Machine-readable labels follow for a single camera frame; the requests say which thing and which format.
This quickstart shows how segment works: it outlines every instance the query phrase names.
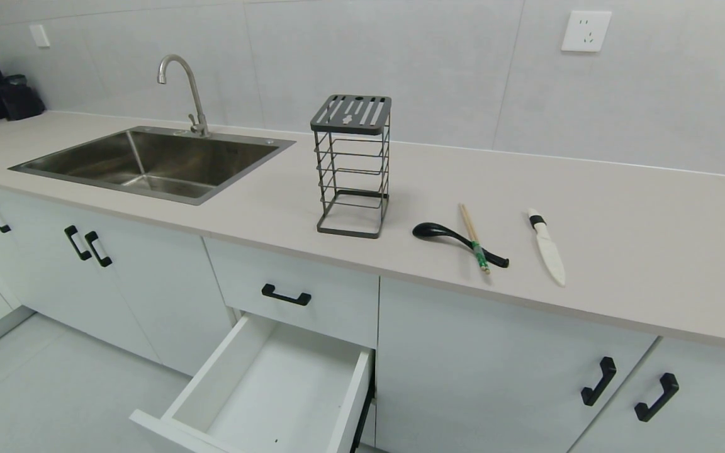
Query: metal rack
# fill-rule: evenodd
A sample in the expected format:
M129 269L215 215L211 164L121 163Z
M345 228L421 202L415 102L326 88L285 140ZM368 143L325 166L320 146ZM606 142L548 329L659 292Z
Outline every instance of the metal rack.
M391 98L333 94L310 123L315 136L323 215L317 230L333 235L378 238L389 201ZM371 230L327 226L343 208L373 213ZM346 211L346 216L360 217Z

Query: stainless steel sink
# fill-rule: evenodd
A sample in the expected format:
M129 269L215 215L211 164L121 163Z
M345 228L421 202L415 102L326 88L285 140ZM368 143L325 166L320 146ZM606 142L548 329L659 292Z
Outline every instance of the stainless steel sink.
M139 126L11 167L89 186L201 204L293 141Z

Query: knife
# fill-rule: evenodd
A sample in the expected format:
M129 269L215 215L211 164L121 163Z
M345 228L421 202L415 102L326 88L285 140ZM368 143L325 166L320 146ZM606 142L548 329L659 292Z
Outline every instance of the knife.
M564 263L561 261L561 256L558 255L556 244L550 238L546 221L535 209L528 209L527 215L530 218L530 225L536 230L536 243L539 244L539 252L541 252L544 265L547 266L547 270L550 271L550 275L553 276L556 283L564 286Z

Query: light switch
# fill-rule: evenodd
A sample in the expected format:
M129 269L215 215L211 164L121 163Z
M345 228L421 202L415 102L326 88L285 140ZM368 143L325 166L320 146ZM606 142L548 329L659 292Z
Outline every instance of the light switch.
M35 24L30 26L30 33L32 33L32 40L35 41L35 45L40 48L49 47L49 38L47 37L47 31L43 29L43 25Z
M610 20L610 11L573 11L561 49L570 52L600 52Z

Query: wall outlet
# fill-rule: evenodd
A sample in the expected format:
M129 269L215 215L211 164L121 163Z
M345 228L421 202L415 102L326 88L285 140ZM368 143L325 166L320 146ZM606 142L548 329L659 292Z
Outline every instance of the wall outlet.
M610 20L610 11L573 11L561 49L567 52L600 52Z

